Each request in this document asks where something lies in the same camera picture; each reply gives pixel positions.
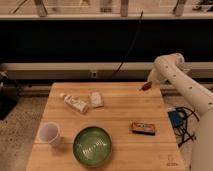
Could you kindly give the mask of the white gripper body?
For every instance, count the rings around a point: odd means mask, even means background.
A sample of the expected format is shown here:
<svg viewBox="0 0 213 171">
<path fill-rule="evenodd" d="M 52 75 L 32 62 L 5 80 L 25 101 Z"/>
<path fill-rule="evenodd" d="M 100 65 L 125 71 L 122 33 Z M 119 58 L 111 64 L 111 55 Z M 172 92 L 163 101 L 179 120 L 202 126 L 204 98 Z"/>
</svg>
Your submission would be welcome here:
<svg viewBox="0 0 213 171">
<path fill-rule="evenodd" d="M 148 82 L 151 82 L 154 86 L 164 84 L 167 79 L 155 68 L 151 70 L 147 78 Z"/>
</svg>

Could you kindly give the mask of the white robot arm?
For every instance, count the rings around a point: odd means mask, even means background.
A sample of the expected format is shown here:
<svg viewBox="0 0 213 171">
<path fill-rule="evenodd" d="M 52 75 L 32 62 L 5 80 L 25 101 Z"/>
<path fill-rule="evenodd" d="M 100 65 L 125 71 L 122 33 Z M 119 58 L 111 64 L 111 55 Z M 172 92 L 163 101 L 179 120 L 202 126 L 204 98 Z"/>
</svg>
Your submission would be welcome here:
<svg viewBox="0 0 213 171">
<path fill-rule="evenodd" d="M 213 92 L 190 78 L 180 66 L 180 53 L 158 56 L 148 81 L 160 84 L 168 80 L 200 116 L 192 148 L 191 171 L 213 171 Z"/>
</svg>

